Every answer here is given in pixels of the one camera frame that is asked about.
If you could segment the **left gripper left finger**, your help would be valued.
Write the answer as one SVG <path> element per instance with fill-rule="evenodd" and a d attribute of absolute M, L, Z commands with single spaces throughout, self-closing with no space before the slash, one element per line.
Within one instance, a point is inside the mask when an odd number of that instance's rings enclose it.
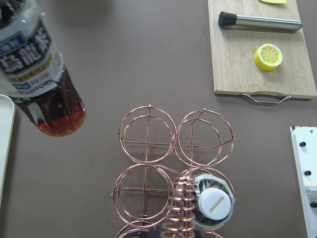
<path fill-rule="evenodd" d="M 147 238 L 161 238 L 160 234 L 161 234 L 161 231 L 159 230 L 150 230 L 148 231 Z"/>

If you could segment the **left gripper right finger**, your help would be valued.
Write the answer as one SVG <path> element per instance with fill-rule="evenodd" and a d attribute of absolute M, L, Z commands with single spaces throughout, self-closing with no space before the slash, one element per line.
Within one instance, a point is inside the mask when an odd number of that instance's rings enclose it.
<path fill-rule="evenodd" d="M 193 230 L 193 232 L 194 232 L 194 238 L 203 238 L 203 234 L 202 234 L 202 232 L 201 231 L 199 231 L 199 230 Z"/>

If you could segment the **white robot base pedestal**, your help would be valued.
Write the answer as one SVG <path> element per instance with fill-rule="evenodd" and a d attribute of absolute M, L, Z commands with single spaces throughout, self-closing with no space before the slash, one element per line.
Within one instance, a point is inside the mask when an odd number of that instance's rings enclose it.
<path fill-rule="evenodd" d="M 291 126 L 290 134 L 307 237 L 315 238 L 317 236 L 317 128 Z"/>

